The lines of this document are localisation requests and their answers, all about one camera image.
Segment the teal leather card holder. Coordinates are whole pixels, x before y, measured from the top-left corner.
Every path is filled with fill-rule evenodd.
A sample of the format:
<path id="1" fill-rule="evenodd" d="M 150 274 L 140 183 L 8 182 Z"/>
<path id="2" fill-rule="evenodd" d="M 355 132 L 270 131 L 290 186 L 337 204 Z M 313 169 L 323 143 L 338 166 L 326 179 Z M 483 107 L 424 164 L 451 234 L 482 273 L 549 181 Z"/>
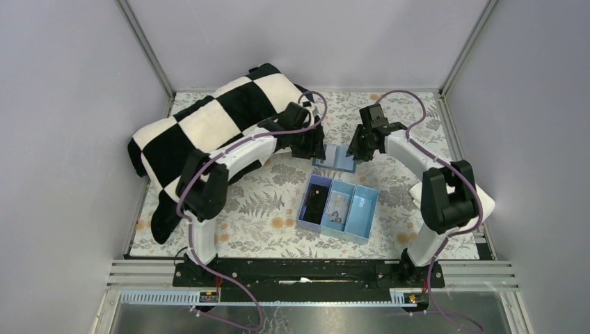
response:
<path id="1" fill-rule="evenodd" d="M 314 158 L 312 160 L 312 165 L 315 167 L 320 168 L 327 168 L 330 170 L 337 170 L 346 173 L 355 173 L 356 172 L 356 161 L 354 161 L 351 157 L 346 157 L 346 150 L 347 145 L 338 145 L 337 156 L 335 158 L 333 165 L 326 165 L 324 164 L 324 159 Z"/>

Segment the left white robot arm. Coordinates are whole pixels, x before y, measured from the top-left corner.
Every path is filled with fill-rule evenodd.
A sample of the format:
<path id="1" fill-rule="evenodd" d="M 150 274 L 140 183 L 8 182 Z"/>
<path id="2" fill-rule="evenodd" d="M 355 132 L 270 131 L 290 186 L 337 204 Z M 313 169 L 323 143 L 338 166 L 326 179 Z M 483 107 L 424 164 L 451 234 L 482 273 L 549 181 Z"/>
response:
<path id="1" fill-rule="evenodd" d="M 216 217 L 225 207 L 231 183 L 283 150 L 297 159 L 325 156 L 321 121 L 311 103 L 290 102 L 244 137 L 211 152 L 194 150 L 189 155 L 177 185 L 177 213 L 189 227 L 186 253 L 192 262 L 206 265 L 217 255 Z"/>

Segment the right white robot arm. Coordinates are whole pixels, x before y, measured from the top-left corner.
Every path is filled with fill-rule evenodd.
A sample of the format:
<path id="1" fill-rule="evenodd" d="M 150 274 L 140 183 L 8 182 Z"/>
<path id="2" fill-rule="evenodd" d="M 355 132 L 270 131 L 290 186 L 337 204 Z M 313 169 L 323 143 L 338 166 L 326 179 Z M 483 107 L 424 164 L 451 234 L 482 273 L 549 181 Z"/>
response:
<path id="1" fill-rule="evenodd" d="M 347 155 L 371 161 L 375 152 L 400 161 L 421 181 L 420 213 L 424 221 L 417 239 L 403 250 L 393 277 L 416 286 L 429 283 L 439 254 L 450 238 L 476 230 L 485 219 L 473 168 L 466 160 L 447 162 L 410 137 L 410 129 L 391 123 L 380 104 L 360 109 Z"/>

